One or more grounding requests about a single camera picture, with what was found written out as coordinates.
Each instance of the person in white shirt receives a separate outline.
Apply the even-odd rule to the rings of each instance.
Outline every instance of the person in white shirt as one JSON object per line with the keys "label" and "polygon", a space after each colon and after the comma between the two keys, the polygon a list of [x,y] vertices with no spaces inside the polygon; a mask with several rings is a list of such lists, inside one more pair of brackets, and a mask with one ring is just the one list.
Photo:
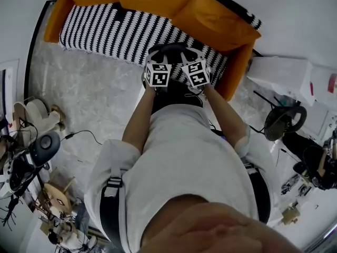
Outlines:
{"label": "person in white shirt", "polygon": [[187,97],[185,87],[170,82],[169,93],[156,96],[147,85],[122,140],[104,143],[84,198],[94,223],[107,237],[105,226],[118,224],[103,217],[104,210],[116,211],[101,201],[122,166],[124,203],[117,213],[125,252],[299,252],[265,225],[280,188],[259,134],[250,136],[249,126],[206,85],[225,139],[216,135],[202,102]]}

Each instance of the forearm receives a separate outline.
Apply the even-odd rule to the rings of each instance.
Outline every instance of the forearm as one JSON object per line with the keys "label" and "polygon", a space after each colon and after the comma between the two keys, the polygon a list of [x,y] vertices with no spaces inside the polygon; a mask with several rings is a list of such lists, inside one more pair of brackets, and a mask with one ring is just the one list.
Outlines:
{"label": "forearm", "polygon": [[154,97],[155,91],[147,88],[124,130],[122,141],[135,146],[140,153],[143,152],[150,127]]}
{"label": "forearm", "polygon": [[222,133],[228,143],[234,147],[240,139],[246,136],[247,125],[213,87],[206,85],[204,94],[212,107]]}

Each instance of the sofa armrest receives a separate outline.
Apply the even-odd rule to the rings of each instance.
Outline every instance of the sofa armrest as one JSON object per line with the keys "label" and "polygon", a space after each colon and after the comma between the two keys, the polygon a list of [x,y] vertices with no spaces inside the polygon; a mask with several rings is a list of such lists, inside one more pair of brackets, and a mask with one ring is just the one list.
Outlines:
{"label": "sofa armrest", "polygon": [[44,33],[44,41],[58,43],[58,36],[74,6],[73,0],[57,0],[49,17],[47,28]]}
{"label": "sofa armrest", "polygon": [[224,73],[216,87],[218,93],[227,101],[231,100],[241,77],[246,72],[249,59],[252,56],[254,43],[255,41],[242,45],[234,50],[228,58]]}

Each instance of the tiled floor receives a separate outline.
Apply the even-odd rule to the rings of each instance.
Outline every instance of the tiled floor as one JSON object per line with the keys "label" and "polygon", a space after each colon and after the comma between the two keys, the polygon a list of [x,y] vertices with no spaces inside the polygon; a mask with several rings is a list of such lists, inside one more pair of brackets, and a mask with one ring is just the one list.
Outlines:
{"label": "tiled floor", "polygon": [[[142,69],[109,57],[69,51],[57,44],[45,43],[43,33],[50,10],[34,48],[29,95],[42,99],[48,107],[59,105],[67,115],[67,132],[91,130],[99,142],[120,139],[141,90]],[[270,105],[253,90],[269,99],[274,95],[244,77],[230,104],[246,123],[261,129]],[[205,108],[215,124],[209,105],[206,104]],[[273,143],[265,141],[270,148],[273,147]],[[274,146],[273,150],[273,163],[276,164],[278,146]],[[90,133],[80,133],[62,141],[52,165],[58,167],[65,178],[76,177],[72,186],[74,195],[83,196],[85,183],[99,151],[100,146]],[[282,166],[281,178],[289,177],[289,174],[283,173],[289,166],[291,169],[292,161],[289,156],[280,155],[278,168]]]}

